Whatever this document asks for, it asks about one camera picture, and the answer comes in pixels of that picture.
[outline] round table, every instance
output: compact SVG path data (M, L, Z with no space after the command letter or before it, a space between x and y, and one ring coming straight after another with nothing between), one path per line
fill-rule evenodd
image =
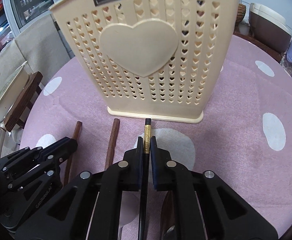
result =
M70 178L103 171L114 116L76 58L36 100L20 147L71 137L83 123ZM136 145L144 120L120 117L114 162ZM266 218L281 236L292 224L292 78L264 51L236 36L198 124L153 121L158 147L188 169L212 170ZM158 239L165 192L149 185L147 239ZM122 239L137 239L138 217Z

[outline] basket base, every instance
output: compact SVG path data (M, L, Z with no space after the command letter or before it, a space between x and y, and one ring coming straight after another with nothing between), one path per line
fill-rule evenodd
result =
M204 117L204 111L201 112L198 118L191 119L191 118L154 115L154 114L135 114L135 113L128 113L128 112L119 112L119 111L113 111L109 107L107 108L107 110L108 110L108 113L110 113L111 115L141 118L141 119L151 118L153 120L162 120L162 121L171 121L171 122L199 123L201 120L203 120L203 117Z

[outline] plastic container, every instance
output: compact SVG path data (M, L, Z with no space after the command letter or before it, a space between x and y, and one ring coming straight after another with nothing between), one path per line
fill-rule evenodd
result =
M60 0L50 10L113 115L197 123L238 0Z
M282 15L265 5L251 3L249 23L256 39L278 53L287 50L292 36Z

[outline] white lid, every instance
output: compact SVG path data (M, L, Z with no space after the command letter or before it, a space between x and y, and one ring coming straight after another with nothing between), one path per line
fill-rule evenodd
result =
M250 12L253 12L263 17L264 19L280 27L282 30L286 31L288 34L291 34L288 28L286 27L285 18L279 13L277 13L276 11L268 8L267 6L259 4L259 3L251 3Z

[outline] heart-shaped emblem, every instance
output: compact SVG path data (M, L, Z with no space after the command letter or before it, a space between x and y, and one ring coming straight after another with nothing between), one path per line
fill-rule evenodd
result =
M147 19L134 26L108 25L99 42L102 51L118 65L146 77L168 62L177 49L178 37L167 22Z

